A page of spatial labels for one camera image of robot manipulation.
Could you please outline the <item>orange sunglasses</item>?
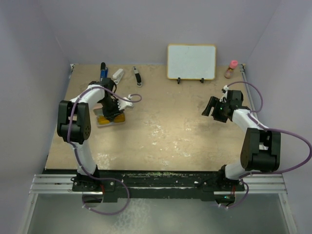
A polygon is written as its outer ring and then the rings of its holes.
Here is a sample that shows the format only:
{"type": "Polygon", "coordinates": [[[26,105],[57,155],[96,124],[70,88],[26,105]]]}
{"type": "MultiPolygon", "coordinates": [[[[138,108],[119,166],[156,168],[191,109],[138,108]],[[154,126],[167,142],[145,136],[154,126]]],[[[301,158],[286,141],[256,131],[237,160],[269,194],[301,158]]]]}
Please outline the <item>orange sunglasses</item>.
{"type": "Polygon", "coordinates": [[[120,114],[114,118],[114,120],[108,120],[104,116],[97,117],[97,123],[99,126],[115,124],[115,123],[123,123],[125,121],[125,114],[120,114]]]}

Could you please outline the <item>pink glasses case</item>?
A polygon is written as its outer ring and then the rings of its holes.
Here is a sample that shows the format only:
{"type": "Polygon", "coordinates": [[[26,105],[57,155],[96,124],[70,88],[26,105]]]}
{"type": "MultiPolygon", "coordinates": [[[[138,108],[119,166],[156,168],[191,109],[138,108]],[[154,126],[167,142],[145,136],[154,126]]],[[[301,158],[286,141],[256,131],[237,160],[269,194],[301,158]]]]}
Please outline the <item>pink glasses case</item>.
{"type": "Polygon", "coordinates": [[[113,126],[113,125],[122,124],[125,122],[125,114],[124,113],[121,113],[120,115],[116,116],[114,120],[106,119],[102,113],[102,105],[101,104],[96,104],[93,108],[93,112],[96,116],[96,125],[98,128],[113,126]]]}

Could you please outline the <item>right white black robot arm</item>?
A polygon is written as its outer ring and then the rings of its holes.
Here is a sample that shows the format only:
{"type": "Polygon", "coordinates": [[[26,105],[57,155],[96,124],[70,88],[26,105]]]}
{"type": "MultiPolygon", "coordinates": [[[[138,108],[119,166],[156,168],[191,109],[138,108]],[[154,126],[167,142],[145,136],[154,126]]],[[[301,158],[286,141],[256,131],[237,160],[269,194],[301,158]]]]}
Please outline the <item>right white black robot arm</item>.
{"type": "Polygon", "coordinates": [[[281,134],[269,130],[252,115],[249,107],[243,105],[241,91],[224,91],[221,98],[211,96],[202,112],[213,120],[235,123],[245,134],[240,159],[237,163],[223,165],[215,176],[203,184],[215,184],[223,191],[229,190],[239,179],[250,174],[272,174],[280,166],[281,134]]]}

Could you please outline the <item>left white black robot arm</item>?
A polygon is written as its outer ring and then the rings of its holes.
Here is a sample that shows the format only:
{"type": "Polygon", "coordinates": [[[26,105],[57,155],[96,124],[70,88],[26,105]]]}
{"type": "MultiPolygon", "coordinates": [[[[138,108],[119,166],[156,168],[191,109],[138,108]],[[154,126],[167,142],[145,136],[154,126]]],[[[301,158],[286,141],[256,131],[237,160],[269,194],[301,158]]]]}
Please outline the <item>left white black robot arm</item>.
{"type": "Polygon", "coordinates": [[[116,90],[117,85],[110,78],[92,81],[77,97],[69,101],[62,100],[58,106],[57,134],[71,145],[78,164],[78,174],[86,176],[83,186],[89,191],[100,187],[98,166],[88,143],[92,130],[90,109],[97,104],[101,105],[95,109],[96,123],[101,127],[124,122],[124,109],[132,103],[127,98],[118,97],[116,90]]]}

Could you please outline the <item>white stapler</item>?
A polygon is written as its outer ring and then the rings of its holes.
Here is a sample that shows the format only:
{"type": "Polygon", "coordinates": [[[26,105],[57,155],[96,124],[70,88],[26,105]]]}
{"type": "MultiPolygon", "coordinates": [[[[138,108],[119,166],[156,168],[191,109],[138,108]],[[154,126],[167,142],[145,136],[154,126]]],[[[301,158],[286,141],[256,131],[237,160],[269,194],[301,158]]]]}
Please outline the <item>white stapler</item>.
{"type": "Polygon", "coordinates": [[[114,74],[113,74],[113,81],[115,84],[119,84],[121,81],[122,77],[124,75],[124,70],[123,69],[118,69],[114,74]]]}

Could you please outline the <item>blue black stapler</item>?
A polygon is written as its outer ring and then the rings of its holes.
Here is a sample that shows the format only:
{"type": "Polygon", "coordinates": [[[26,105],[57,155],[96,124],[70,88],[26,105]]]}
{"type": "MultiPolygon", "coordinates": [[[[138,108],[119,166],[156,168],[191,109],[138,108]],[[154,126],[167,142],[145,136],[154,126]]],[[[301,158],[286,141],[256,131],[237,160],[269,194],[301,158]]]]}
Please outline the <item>blue black stapler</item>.
{"type": "Polygon", "coordinates": [[[102,81],[103,79],[107,78],[108,75],[108,68],[106,66],[105,62],[102,62],[100,65],[100,79],[99,81],[102,81]]]}

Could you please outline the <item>pink capped small bottle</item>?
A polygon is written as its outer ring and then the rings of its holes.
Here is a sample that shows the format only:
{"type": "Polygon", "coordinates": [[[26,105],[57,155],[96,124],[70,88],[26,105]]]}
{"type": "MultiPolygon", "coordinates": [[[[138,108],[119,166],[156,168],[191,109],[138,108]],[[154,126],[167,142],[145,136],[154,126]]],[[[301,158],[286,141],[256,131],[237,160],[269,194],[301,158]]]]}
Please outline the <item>pink capped small bottle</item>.
{"type": "Polygon", "coordinates": [[[231,78],[233,75],[234,70],[238,66],[238,61],[237,60],[232,60],[224,74],[225,78],[231,78]]]}

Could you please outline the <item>small whiteboard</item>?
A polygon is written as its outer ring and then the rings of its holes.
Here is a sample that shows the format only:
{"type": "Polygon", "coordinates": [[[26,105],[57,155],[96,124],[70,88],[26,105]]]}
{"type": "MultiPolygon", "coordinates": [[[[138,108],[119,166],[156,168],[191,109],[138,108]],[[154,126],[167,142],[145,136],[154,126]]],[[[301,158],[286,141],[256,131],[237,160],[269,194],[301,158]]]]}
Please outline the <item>small whiteboard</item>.
{"type": "Polygon", "coordinates": [[[174,44],[167,46],[167,78],[175,80],[215,79],[216,46],[174,44]]]}

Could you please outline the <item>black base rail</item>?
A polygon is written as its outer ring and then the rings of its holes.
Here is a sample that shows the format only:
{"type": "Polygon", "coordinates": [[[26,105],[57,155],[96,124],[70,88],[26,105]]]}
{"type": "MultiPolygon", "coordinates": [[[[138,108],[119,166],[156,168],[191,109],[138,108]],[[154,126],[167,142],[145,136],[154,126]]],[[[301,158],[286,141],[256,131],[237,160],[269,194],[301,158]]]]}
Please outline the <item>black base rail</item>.
{"type": "Polygon", "coordinates": [[[219,171],[136,171],[98,170],[95,180],[76,174],[71,178],[74,192],[103,193],[104,202],[117,202],[120,198],[145,199],[199,199],[223,201],[215,192],[229,195],[245,190],[237,180],[225,177],[219,171]]]}

